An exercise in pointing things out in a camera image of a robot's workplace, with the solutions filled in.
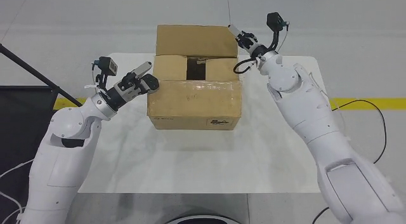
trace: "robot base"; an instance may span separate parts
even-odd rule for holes
[[[193,215],[178,218],[166,224],[240,224],[229,218],[215,215]]]

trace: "white tabletop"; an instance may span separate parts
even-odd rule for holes
[[[119,70],[111,87],[154,54],[113,53]],[[316,59],[300,63],[324,89]],[[254,69],[244,74],[242,117],[233,131],[156,130],[147,97],[122,107],[103,129],[81,193],[277,193],[319,192],[311,154],[284,121]]]

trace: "gray floor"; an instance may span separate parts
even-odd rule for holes
[[[228,25],[267,42],[266,14],[291,21],[284,55],[314,56],[331,97],[404,97],[406,0],[0,0],[0,42],[75,97],[87,97],[90,62],[113,52],[153,53],[160,23]],[[0,84],[39,84],[0,56]],[[379,114],[346,111],[351,144],[373,160]],[[388,149],[377,164],[406,199],[406,112],[385,111]],[[79,194],[68,223],[162,223],[217,213],[242,223],[311,223],[320,194]],[[337,223],[330,212],[319,223]]]

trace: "yellow tape stripe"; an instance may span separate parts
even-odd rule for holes
[[[78,98],[79,102],[84,103],[86,101],[85,98]],[[330,100],[331,107],[336,107],[336,104],[342,105],[348,103],[350,101],[356,100],[355,98],[334,98]],[[372,102],[373,104],[377,105],[382,110],[406,110],[406,98],[364,98],[363,100],[367,100]],[[54,109],[59,110],[65,107],[76,107],[72,102],[65,98],[58,98],[56,99]],[[343,108],[343,110],[370,110],[375,109],[372,105],[365,103],[365,102],[355,102],[350,105],[347,105]]]
[[[345,103],[350,101],[356,100],[355,98],[333,98],[330,100],[331,107],[334,108],[336,106],[335,102],[341,106]],[[381,110],[404,110],[406,109],[406,98],[363,98],[363,100],[367,100],[372,102],[373,104],[377,105],[377,107]],[[366,102],[355,102],[349,104],[343,108],[343,110],[367,110],[367,109],[375,109],[369,103]]]

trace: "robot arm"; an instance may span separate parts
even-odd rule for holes
[[[239,41],[244,34],[234,35]],[[396,193],[375,165],[349,145],[328,100],[309,73],[300,64],[284,67],[282,56],[275,51],[255,56],[255,49],[240,46],[259,59],[258,69],[268,76],[273,100],[309,148],[317,165],[318,186],[334,216],[341,223],[403,223],[397,214],[403,205]]]
[[[110,66],[106,75],[114,76],[117,66],[110,58],[102,59],[108,60]],[[100,81],[101,90],[82,107],[55,113],[31,166],[29,199],[22,224],[65,223],[69,207],[90,169],[102,120],[109,121],[119,108],[138,95],[158,89],[158,80],[145,74],[151,67],[150,62],[145,62],[108,91],[103,90],[104,78]],[[72,140],[80,140],[82,145],[66,147]]]

